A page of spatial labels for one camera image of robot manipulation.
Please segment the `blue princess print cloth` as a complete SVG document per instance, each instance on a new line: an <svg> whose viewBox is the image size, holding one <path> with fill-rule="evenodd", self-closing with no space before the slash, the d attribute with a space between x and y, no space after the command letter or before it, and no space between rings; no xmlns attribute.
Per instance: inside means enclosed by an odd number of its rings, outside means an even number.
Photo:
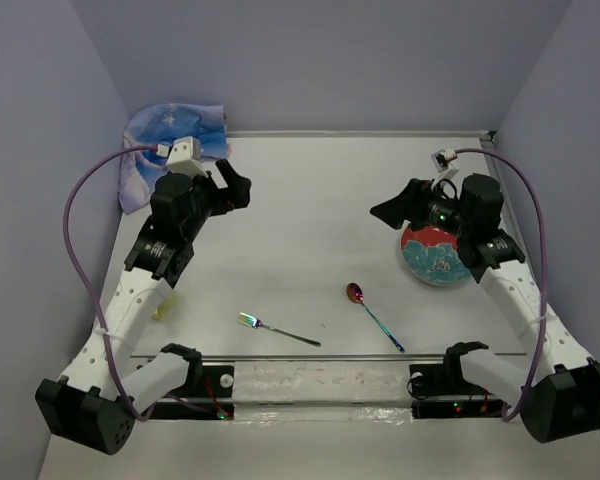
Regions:
<svg viewBox="0 0 600 480"><path fill-rule="evenodd" d="M118 198L130 214L144 207L157 180L168 172L168 157L198 162L229 157L225 113L222 105L158 104L138 111L122 137L124 148L155 145L157 152L139 151L120 161Z"/></svg>

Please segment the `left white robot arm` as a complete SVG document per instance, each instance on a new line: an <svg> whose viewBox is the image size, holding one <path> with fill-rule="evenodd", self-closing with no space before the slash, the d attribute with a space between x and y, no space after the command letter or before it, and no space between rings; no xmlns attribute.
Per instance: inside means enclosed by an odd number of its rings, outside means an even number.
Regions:
<svg viewBox="0 0 600 480"><path fill-rule="evenodd" d="M107 307L80 352L56 380L43 380L36 403L50 430L107 455L128 441L136 422L161 398L195 392L204 376L201 354L170 343L148 365L123 373L152 315L173 293L193 258L193 242L213 216L243 209L250 201L250 179L227 160L210 172L170 171L159 178L151 213L124 262Z"/></svg>

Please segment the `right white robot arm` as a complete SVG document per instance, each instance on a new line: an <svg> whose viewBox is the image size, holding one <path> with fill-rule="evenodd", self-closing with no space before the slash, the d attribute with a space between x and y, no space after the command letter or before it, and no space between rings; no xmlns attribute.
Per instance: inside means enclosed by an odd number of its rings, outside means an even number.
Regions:
<svg viewBox="0 0 600 480"><path fill-rule="evenodd" d="M371 208L393 229L436 227L456 238L461 263L489 295L531 358L517 367L480 343L447 350L442 384L462 392L476 385L499 397L503 416L519 416L528 433L547 443L600 430L600 362L568 333L533 282L525 256L500 227L504 197L498 181L466 177L456 198L440 183L411 180L396 197Z"/></svg>

